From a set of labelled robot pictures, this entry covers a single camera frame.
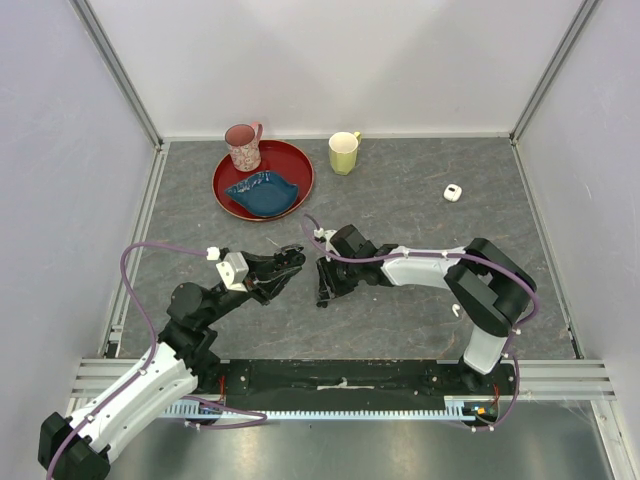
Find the white earbud charging case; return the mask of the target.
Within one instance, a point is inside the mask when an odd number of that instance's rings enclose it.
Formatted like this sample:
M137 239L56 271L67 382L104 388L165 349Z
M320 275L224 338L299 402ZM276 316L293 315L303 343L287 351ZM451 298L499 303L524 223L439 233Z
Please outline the white earbud charging case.
M449 184L443 192L443 198L449 202L457 202L462 195L462 188L457 184Z

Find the black earbud charging case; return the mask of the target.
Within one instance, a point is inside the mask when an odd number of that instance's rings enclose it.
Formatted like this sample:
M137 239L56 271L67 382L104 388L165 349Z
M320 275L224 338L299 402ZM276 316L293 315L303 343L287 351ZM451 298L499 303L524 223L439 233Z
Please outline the black earbud charging case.
M306 261L306 257L299 256L297 258L279 258L279 264L282 268L298 268L302 267Z

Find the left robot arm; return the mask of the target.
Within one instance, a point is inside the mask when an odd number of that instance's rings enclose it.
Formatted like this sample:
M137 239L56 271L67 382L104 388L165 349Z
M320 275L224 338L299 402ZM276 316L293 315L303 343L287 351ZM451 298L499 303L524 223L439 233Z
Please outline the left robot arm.
M37 458L49 479L104 479L128 444L168 407L219 382L219 358L210 350L211 326L249 300L267 305L298 274L305 256L289 245L271 256L210 247L201 257L214 263L220 282L205 288L178 285L169 320L152 331L142 358L84 407L41 425Z

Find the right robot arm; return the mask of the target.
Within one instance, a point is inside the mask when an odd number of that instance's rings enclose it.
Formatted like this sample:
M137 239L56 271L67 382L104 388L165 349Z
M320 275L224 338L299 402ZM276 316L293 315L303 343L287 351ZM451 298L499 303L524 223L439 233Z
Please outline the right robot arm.
M317 305L370 286L425 286L450 291L474 324L458 368L467 392L483 392L494 381L494 368L505 353L521 315L539 308L535 281L489 240L474 239L448 250L414 249L396 244L380 247L349 224L339 230L315 225L308 234L323 252Z

